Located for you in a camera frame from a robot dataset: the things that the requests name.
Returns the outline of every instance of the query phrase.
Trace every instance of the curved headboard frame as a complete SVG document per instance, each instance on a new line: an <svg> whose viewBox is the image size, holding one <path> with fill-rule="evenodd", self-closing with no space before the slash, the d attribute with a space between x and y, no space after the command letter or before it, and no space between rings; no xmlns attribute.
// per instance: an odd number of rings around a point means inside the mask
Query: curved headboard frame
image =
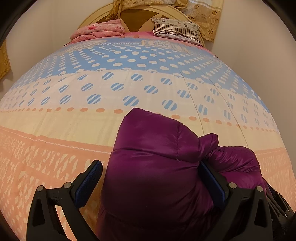
<svg viewBox="0 0 296 241"><path fill-rule="evenodd" d="M89 15L83 22L82 24L79 25L78 28L87 26L89 24L92 23L96 23L98 22L100 19L106 17L109 12L111 11L113 7L113 3L108 4L98 10L96 10L95 12L93 12L91 15ZM188 21L191 22L191 20L181 11L179 11L178 9L172 7L171 5L152 5L152 6L137 6L137 7L133 7L133 8L129 8L130 9L141 9L141 10L148 10L148 11L152 11L158 14L161 14L169 19L178 19L181 21ZM202 45L205 46L204 40L199 32L199 36L200 39L202 41Z"/></svg>

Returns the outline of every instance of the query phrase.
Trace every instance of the pink blanket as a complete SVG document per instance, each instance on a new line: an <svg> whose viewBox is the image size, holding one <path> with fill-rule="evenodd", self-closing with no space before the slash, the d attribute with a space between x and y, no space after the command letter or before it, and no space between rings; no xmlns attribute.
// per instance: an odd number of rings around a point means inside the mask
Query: pink blanket
<svg viewBox="0 0 296 241"><path fill-rule="evenodd" d="M71 43L102 37L120 36L125 29L120 19L110 20L105 23L94 23L76 30L71 36Z"/></svg>

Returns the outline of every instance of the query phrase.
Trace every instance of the headboard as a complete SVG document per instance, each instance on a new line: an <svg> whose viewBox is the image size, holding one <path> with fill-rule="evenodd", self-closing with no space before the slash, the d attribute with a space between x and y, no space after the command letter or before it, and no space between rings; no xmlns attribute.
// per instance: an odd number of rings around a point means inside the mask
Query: headboard
<svg viewBox="0 0 296 241"><path fill-rule="evenodd" d="M78 28L87 26L92 23L105 22L106 17L112 7L113 3L96 10L88 18L86 18ZM123 26L126 28L126 32L152 31L154 27L154 23L151 20L152 17L178 19L191 22L184 13L170 5L138 6L127 9L120 14L120 19ZM202 45L205 46L200 32L199 36L202 41Z"/></svg>

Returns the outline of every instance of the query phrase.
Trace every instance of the striped pillow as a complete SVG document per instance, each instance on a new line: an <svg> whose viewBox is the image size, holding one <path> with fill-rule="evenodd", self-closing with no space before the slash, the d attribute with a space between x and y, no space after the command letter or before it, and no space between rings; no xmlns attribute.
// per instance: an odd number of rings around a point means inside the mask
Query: striped pillow
<svg viewBox="0 0 296 241"><path fill-rule="evenodd" d="M202 46L198 29L195 23L177 19L151 18L155 23L153 34L159 37L177 39Z"/></svg>

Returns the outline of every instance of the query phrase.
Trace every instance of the folded jacket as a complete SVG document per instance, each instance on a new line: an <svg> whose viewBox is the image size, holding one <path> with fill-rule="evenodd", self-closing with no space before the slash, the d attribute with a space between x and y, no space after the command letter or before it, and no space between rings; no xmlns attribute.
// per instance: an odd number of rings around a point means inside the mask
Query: folded jacket
<svg viewBox="0 0 296 241"><path fill-rule="evenodd" d="M73 40L81 35L90 34L93 32L102 32L102 31L111 31L111 32L120 32L122 34L125 33L125 29L121 24L120 19L110 20L105 23L94 23L85 27L82 27L76 30L71 36L70 39Z"/></svg>
<svg viewBox="0 0 296 241"><path fill-rule="evenodd" d="M264 186L255 154L219 147L182 123L132 109L118 130L101 195L96 234L104 241L196 241L219 217L198 176L207 159L238 187Z"/></svg>
<svg viewBox="0 0 296 241"><path fill-rule="evenodd" d="M90 34L85 34L78 36L77 38L74 38L71 43L77 43L85 40L90 39L97 39L97 38L103 38L103 37L112 37L112 36L120 36L122 33L120 32L112 32L112 31L106 31L106 32L93 32Z"/></svg>

